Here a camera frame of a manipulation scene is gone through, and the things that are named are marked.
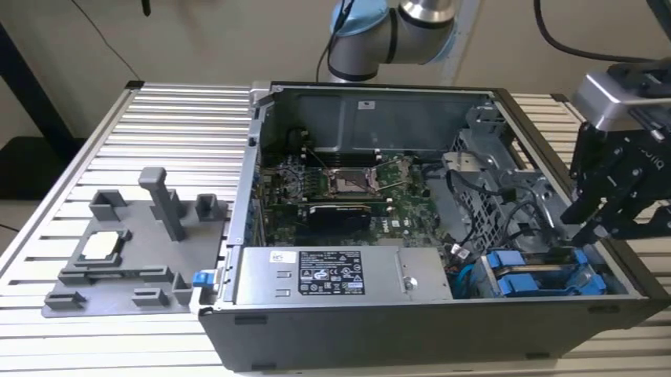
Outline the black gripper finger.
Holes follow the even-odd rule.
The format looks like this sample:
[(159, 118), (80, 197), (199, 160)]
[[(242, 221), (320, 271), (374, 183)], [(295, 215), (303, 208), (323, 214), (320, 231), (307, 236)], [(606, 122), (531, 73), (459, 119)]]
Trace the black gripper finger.
[(606, 172), (596, 172), (580, 175), (575, 180), (574, 201), (560, 216), (564, 224), (583, 227), (599, 226), (600, 200), (611, 190), (607, 176)]
[(580, 227), (571, 238), (572, 244), (591, 244), (603, 238), (640, 240), (650, 238), (650, 225), (635, 221), (640, 211), (650, 206), (638, 190), (615, 189), (600, 200), (599, 226)]

